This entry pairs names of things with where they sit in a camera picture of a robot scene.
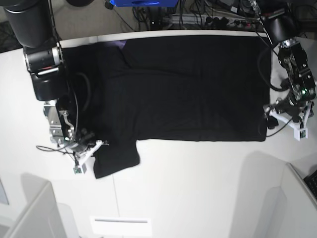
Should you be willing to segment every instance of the black cylinder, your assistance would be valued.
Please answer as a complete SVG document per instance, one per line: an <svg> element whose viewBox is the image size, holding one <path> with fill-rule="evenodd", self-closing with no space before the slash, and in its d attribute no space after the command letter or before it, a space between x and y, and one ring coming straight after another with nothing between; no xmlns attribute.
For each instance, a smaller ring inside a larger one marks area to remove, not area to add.
<svg viewBox="0 0 317 238"><path fill-rule="evenodd" d="M291 39L299 33L294 19L289 14L263 19L263 25L273 45Z"/></svg>
<svg viewBox="0 0 317 238"><path fill-rule="evenodd" d="M31 72L55 65L52 49L26 55Z"/></svg>
<svg viewBox="0 0 317 238"><path fill-rule="evenodd" d="M36 48L53 36L47 0L39 0L24 10L13 7L5 7L4 10L21 45Z"/></svg>
<svg viewBox="0 0 317 238"><path fill-rule="evenodd" d="M36 99L50 101L58 99L68 93L66 73L63 66L58 67L57 72L38 75L31 74Z"/></svg>

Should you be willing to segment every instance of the blue object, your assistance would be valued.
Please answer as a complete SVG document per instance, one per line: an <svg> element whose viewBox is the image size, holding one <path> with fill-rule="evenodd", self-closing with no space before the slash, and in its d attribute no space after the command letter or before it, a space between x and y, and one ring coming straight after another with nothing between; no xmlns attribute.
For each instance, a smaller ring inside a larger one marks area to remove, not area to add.
<svg viewBox="0 0 317 238"><path fill-rule="evenodd" d="M164 6L175 7L178 0L111 0L115 6Z"/></svg>

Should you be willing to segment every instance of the metal bracket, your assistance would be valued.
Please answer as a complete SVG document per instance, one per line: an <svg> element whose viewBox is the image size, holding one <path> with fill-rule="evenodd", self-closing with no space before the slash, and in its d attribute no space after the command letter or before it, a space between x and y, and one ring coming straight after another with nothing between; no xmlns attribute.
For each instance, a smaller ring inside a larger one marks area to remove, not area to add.
<svg viewBox="0 0 317 238"><path fill-rule="evenodd" d="M307 122L308 122L308 118L310 117L310 114L311 114L312 103L311 102L307 103L306 108L307 109L305 109L303 111L303 114L301 116L301 118L303 120L302 126L300 123L295 123L293 121L288 123L290 118L287 118L287 117L283 116L282 114L278 114L275 109L272 109L270 111L269 115L284 122L284 123L288 123L288 126L290 126L291 128L294 129L294 138L297 139L298 141L300 141L303 138L308 138Z"/></svg>
<svg viewBox="0 0 317 238"><path fill-rule="evenodd" d="M56 108L56 100L45 102L43 111L50 124L51 142L62 145L64 143L64 135Z"/></svg>
<svg viewBox="0 0 317 238"><path fill-rule="evenodd" d="M68 136L69 136L68 140L73 141L75 137L75 128L74 128L74 125L70 123L68 120L69 113L67 110L63 110L59 112L63 115L65 123L69 126L69 129L67 130Z"/></svg>

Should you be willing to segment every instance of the white bracket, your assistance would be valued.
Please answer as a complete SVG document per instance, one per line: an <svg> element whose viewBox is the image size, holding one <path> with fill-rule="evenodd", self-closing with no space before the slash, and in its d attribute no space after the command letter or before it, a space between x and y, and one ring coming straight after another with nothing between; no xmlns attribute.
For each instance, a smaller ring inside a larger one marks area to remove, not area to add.
<svg viewBox="0 0 317 238"><path fill-rule="evenodd" d="M102 145L109 145L107 142L103 142L101 140L97 140L96 141L96 145L92 148L89 148L87 150L85 150L84 152L81 152L81 153L77 153L75 155L77 161L78 161L78 165L76 165L73 170L74 170L74 173L75 174L84 174L87 170L87 167L86 167L86 161L92 157L92 155L97 151L99 150L99 148L102 146Z"/></svg>
<svg viewBox="0 0 317 238"><path fill-rule="evenodd" d="M288 123L288 126L294 129L294 138L300 141L302 138L308 138L308 129L307 129L307 122L309 115L311 113L312 103L309 102L306 105L307 109L304 111L303 115L303 127L301 128L300 123L294 123L293 121L290 121L290 117L286 118L282 114L278 114L275 110L271 110L269 115L284 122Z"/></svg>

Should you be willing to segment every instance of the white table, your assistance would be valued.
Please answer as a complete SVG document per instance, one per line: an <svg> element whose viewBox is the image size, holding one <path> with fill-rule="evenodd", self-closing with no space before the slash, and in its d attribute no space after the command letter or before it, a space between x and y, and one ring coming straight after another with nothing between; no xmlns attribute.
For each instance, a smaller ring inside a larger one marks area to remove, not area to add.
<svg viewBox="0 0 317 238"><path fill-rule="evenodd" d="M137 32L68 40L62 46L205 34L257 37L227 31ZM311 53L316 44L305 42ZM316 60L309 55L311 68ZM272 80L285 73L273 56ZM22 50L0 55L0 101L0 179L10 202L0 204L0 216L14 220L25 206L20 176L30 173L52 182L57 201L72 209L82 238L100 237L93 234L89 216L151 218L154 238L251 238L267 191L280 185L285 162L294 162L303 176L317 164L315 116L309 138L300 142L288 127L265 142L138 141L139 166L95 180L92 160L87 173L76 176L67 155L36 150L35 145L52 145Z"/></svg>

